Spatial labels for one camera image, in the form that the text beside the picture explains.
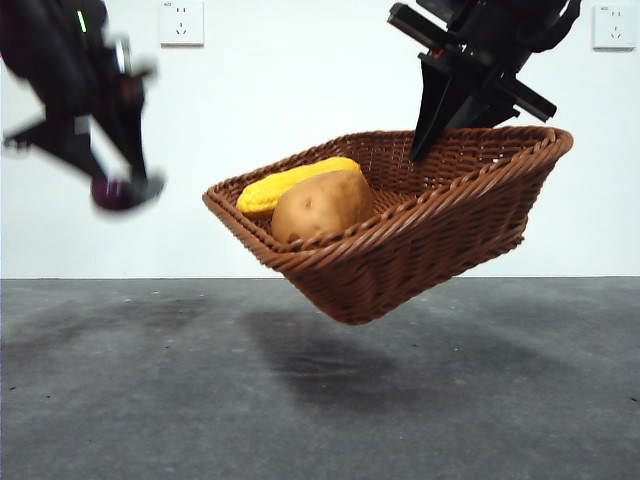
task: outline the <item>potato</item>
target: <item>potato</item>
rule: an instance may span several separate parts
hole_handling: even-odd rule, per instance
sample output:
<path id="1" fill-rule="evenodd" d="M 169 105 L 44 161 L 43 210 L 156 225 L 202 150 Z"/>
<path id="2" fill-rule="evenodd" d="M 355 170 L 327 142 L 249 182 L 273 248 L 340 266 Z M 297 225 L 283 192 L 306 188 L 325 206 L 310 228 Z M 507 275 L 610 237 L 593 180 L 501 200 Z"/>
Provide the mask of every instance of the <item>potato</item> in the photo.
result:
<path id="1" fill-rule="evenodd" d="M 341 232 L 373 215 L 373 195 L 359 171 L 336 170 L 303 180 L 276 205 L 271 234 L 281 242 Z"/>

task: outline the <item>basket rim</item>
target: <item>basket rim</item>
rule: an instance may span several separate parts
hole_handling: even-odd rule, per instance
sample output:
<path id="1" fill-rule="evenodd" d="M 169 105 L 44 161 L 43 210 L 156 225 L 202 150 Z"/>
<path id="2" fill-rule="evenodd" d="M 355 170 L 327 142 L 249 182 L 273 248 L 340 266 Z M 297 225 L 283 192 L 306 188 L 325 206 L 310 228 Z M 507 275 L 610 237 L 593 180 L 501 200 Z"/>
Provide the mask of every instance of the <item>basket rim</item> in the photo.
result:
<path id="1" fill-rule="evenodd" d="M 243 181 L 249 176 L 264 176 L 268 173 L 273 173 L 277 169 L 286 169 L 296 164 L 309 163 L 305 162 L 306 158 L 311 157 L 314 151 L 333 142 L 357 140 L 371 135 L 392 136 L 412 132 L 411 130 L 377 130 L 343 135 L 330 142 L 309 148 L 270 165 L 228 178 L 207 189 L 202 197 L 205 204 L 207 204 L 214 213 L 222 209 L 227 217 L 225 223 L 227 223 L 227 226 L 232 232 L 238 234 L 238 229 L 240 229 L 243 231 L 243 234 L 250 234 L 251 237 L 258 241 L 259 245 L 254 245 L 252 249 L 268 267 L 275 270 L 286 270 L 289 260 L 295 261 L 297 268 L 300 268 L 300 255 L 309 257 L 313 255 L 313 259 L 309 258 L 309 260 L 313 260 L 313 263 L 320 267 L 322 258 L 330 255 L 335 257 L 335 254 L 340 253 L 340 251 L 346 253 L 351 250 L 352 247 L 362 248 L 364 244 L 371 245 L 380 237 L 386 236 L 386 232 L 390 230 L 398 233 L 406 229 L 407 225 L 410 225 L 414 221 L 437 216 L 442 213 L 445 207 L 449 208 L 460 201 L 468 200 L 472 196 L 481 196 L 487 190 L 495 188 L 505 181 L 512 180 L 515 176 L 526 175 L 546 164 L 555 163 L 555 161 L 573 145 L 573 137 L 569 132 L 552 127 L 509 126 L 500 128 L 445 130 L 442 138 L 448 139 L 472 138 L 474 140 L 482 140 L 483 138 L 521 139 L 529 137 L 538 138 L 539 140 L 534 145 L 514 155 L 500 158 L 495 163 L 488 163 L 478 170 L 455 178 L 447 185 L 426 190 L 416 198 L 390 207 L 386 211 L 376 214 L 362 223 L 352 225 L 344 231 L 324 234 L 306 240 L 297 240 L 292 243 L 279 242 L 266 230 L 243 215 L 235 205 L 232 205 L 217 193 L 229 184 Z M 542 153 L 547 150 L 552 151 L 550 151 L 548 155 L 542 155 Z M 509 168 L 507 172 L 503 172 L 505 167 L 509 165 L 511 165 L 511 168 Z M 440 197 L 444 195 L 448 197 L 449 201 L 440 202 Z M 404 227 L 398 229 L 397 227 L 399 225 L 404 225 Z"/>

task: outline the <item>blurred robotic arm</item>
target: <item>blurred robotic arm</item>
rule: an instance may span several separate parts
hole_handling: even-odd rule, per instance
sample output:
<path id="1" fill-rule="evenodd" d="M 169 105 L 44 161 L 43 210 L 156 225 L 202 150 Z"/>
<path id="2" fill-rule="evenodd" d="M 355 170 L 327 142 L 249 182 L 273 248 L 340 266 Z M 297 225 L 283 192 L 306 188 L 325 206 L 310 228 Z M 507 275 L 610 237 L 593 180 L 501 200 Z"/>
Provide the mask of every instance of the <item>blurred robotic arm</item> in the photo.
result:
<path id="1" fill-rule="evenodd" d="M 100 0 L 2 0 L 0 51 L 7 67 L 29 82 L 45 119 L 5 138 L 35 145 L 91 178 L 95 202 L 125 210 L 157 196 L 142 150 L 143 78 L 131 71 L 126 40 L 106 45 L 107 10 Z M 93 116 L 130 166 L 130 179 L 111 181 L 91 150 Z"/>

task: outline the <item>robotic arm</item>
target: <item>robotic arm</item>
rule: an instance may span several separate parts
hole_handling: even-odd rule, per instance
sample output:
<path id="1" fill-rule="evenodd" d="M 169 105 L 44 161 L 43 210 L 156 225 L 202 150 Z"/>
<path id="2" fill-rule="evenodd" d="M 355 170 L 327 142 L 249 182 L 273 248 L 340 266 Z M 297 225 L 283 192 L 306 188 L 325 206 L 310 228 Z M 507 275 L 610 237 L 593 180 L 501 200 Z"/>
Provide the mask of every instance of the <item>robotic arm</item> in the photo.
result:
<path id="1" fill-rule="evenodd" d="M 445 128 L 493 127 L 518 116 L 542 121 L 556 107 L 516 79 L 532 53 L 555 47 L 580 14 L 581 0 L 418 0 L 447 24 L 439 28 L 402 3 L 389 23 L 427 48 L 419 56 L 424 90 L 411 149 L 423 158 Z M 0 51 L 45 107 L 43 122 L 5 144 L 36 145 L 92 179 L 95 202 L 123 210 L 157 196 L 140 131 L 143 78 L 133 73 L 126 41 L 103 40 L 107 11 L 100 0 L 0 0 Z M 111 181 L 91 151 L 93 116 L 131 167 L 131 179 Z"/>
<path id="2" fill-rule="evenodd" d="M 45 120 L 8 136 L 9 147 L 35 145 L 91 178 L 97 205 L 125 210 L 157 196 L 142 151 L 143 78 L 133 73 L 126 40 L 106 45 L 107 10 L 100 0 L 2 0 L 0 51 L 45 107 Z M 93 116 L 130 166 L 126 181 L 107 179 L 91 150 Z"/>
<path id="3" fill-rule="evenodd" d="M 581 0 L 418 0 L 442 30 L 407 5 L 389 23 L 427 47 L 424 90 L 411 159 L 423 158 L 444 128 L 493 127 L 518 106 L 541 121 L 556 106 L 516 79 L 532 53 L 555 47 L 580 15 Z"/>

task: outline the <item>power outlet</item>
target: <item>power outlet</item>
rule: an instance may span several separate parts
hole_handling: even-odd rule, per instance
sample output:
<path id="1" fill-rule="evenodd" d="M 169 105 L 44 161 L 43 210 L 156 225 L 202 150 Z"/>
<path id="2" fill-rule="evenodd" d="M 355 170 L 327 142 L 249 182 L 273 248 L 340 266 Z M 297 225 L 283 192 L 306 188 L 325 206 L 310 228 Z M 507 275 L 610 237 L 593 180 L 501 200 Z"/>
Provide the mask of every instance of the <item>power outlet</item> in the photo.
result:
<path id="1" fill-rule="evenodd" d="M 204 45 L 204 2 L 202 0 L 163 1 L 160 5 L 162 46 Z"/>
<path id="2" fill-rule="evenodd" d="M 639 21 L 636 5 L 596 5 L 593 10 L 593 48 L 633 50 Z"/>

